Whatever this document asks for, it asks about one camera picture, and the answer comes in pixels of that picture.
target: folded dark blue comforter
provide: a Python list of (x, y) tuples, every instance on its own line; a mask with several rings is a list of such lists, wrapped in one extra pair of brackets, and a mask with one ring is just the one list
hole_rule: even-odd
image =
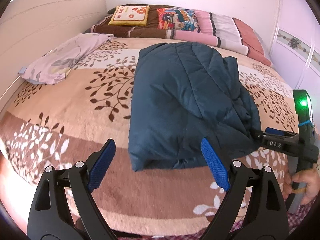
[(131, 102), (132, 169), (205, 166), (200, 142), (238, 158), (259, 145), (258, 109), (239, 81), (237, 60), (197, 42), (161, 43), (142, 49)]

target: plaid fabric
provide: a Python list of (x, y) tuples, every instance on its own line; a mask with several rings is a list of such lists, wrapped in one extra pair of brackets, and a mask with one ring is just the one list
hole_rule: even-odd
[[(316, 197), (310, 201), (309, 204), (307, 205), (303, 205), (300, 206), (298, 211), (295, 214), (291, 214), (289, 212), (287, 212), (288, 215), (288, 222), (289, 222), (289, 233), (291, 234), (296, 227), (301, 223), (301, 221), (305, 218), (305, 216), (308, 214), (311, 206), (313, 205), (314, 201), (316, 200)], [(242, 220), (238, 221), (236, 223), (233, 224), (233, 227), (231, 229), (231, 232), (234, 230), (237, 230), (239, 228), (241, 228), (242, 225)], [(157, 237), (155, 239), (157, 240), (198, 240), (201, 235), (204, 233), (206, 228), (200, 230), (198, 233), (193, 234), (193, 235), (185, 235), (185, 236), (165, 236), (165, 237)], [(122, 237), (119, 238), (120, 240), (142, 240), (143, 238), (128, 238), (128, 237)]]

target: silver screw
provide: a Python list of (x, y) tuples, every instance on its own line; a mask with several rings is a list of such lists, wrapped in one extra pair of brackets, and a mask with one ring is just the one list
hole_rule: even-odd
[(52, 166), (48, 166), (45, 168), (45, 172), (50, 172), (50, 171), (52, 171)]
[(84, 162), (77, 162), (76, 167), (81, 168), (84, 165)]
[(271, 171), (272, 171), (272, 169), (271, 169), (269, 166), (265, 166), (265, 167), (264, 167), (264, 170), (265, 170), (266, 172), (271, 172)]
[(240, 161), (234, 161), (233, 165), (236, 167), (241, 167), (241, 162)]

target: yellow pillow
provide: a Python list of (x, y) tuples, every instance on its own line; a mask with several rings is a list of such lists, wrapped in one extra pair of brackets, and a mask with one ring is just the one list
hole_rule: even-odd
[(117, 6), (108, 25), (140, 25), (146, 26), (149, 6)]

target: blue gripper pad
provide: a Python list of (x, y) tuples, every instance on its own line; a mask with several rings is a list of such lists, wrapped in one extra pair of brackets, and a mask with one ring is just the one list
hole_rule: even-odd
[(206, 138), (201, 141), (201, 152), (217, 185), (227, 192), (231, 187), (228, 171)]
[(266, 133), (271, 133), (271, 134), (275, 134), (275, 135), (284, 135), (284, 132), (278, 129), (274, 129), (271, 127), (267, 127), (266, 128)]
[(114, 140), (111, 140), (107, 147), (102, 149), (102, 152), (89, 172), (89, 183), (87, 185), (87, 189), (90, 193), (98, 187), (103, 180), (104, 175), (106, 174), (113, 157), (116, 153), (116, 143)]

